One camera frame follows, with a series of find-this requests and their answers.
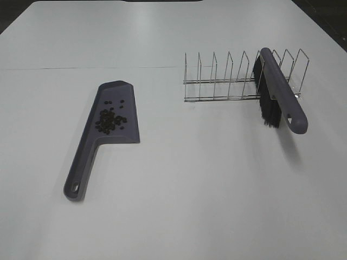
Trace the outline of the pile of coffee beans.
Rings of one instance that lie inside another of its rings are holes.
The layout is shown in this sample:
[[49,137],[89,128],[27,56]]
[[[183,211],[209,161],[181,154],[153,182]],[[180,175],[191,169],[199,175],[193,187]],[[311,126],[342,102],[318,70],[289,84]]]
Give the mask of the pile of coffee beans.
[[106,108],[103,108],[98,114],[98,120],[95,122],[95,129],[99,133],[110,135],[115,130],[123,130],[124,124],[128,122],[127,117],[117,114],[113,101],[106,100],[103,102]]

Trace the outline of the purple plastic dustpan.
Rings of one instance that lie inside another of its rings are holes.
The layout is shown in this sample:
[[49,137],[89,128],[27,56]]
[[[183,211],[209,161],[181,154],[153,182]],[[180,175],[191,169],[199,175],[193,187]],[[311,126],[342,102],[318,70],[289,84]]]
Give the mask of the purple plastic dustpan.
[[66,198],[74,202],[84,199],[99,146],[138,143],[140,135],[133,85],[125,81],[101,84],[63,188]]

